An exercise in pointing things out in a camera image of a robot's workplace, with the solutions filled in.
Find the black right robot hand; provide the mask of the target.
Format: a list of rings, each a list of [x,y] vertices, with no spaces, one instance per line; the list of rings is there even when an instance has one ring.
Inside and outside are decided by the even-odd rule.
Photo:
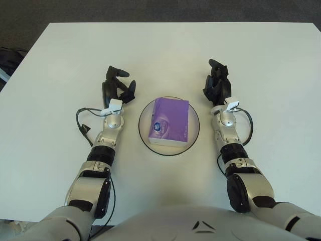
[[[231,97],[231,83],[228,79],[228,68],[220,62],[210,59],[211,75],[206,78],[203,93],[213,106],[223,105]]]

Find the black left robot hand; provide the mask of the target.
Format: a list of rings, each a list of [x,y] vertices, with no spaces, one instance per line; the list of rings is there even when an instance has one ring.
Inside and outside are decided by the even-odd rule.
[[[118,77],[129,77],[130,74],[124,70],[109,66],[106,79],[102,82],[102,98],[104,108],[108,108],[112,99],[121,100],[129,103],[135,99],[136,81],[133,80],[129,87],[121,82]]]

